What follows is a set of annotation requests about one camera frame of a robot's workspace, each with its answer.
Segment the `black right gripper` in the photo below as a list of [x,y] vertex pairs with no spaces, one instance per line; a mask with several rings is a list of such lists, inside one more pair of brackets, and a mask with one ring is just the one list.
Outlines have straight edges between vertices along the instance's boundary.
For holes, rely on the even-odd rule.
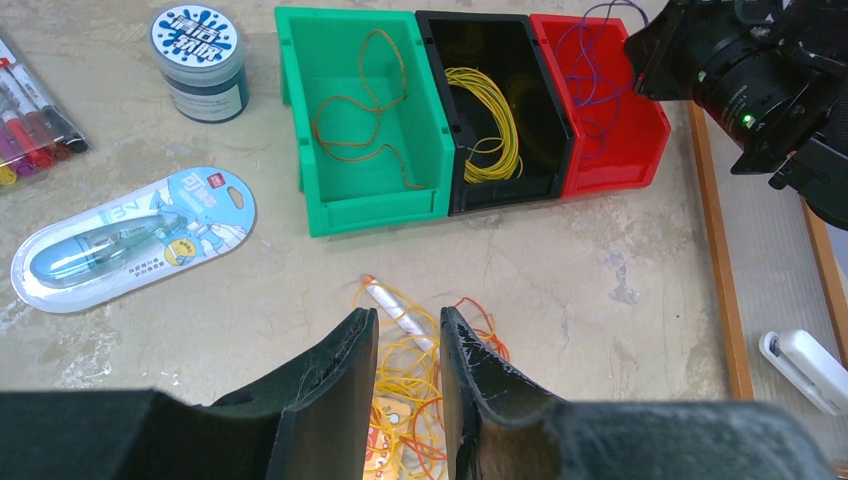
[[633,91],[650,100],[690,100],[695,67],[682,59],[695,49],[686,42],[727,15],[723,1],[669,1],[647,26],[630,35],[624,52],[634,74]]

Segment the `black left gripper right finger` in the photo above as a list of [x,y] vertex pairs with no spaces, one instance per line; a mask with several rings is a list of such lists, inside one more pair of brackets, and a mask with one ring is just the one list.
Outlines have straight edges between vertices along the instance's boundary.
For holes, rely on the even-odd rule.
[[453,479],[831,479],[807,430],[759,402],[570,402],[440,313]]

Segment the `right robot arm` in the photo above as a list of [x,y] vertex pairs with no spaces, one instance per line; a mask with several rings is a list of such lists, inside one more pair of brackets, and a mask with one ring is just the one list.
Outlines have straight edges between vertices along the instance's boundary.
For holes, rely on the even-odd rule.
[[733,174],[846,228],[845,2],[671,1],[624,51],[637,94],[695,103],[741,149]]

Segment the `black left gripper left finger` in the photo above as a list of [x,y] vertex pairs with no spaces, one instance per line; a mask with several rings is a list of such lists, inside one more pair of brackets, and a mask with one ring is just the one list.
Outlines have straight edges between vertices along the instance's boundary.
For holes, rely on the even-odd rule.
[[1,396],[5,479],[359,479],[378,343],[353,310],[313,347],[209,405],[165,392]]

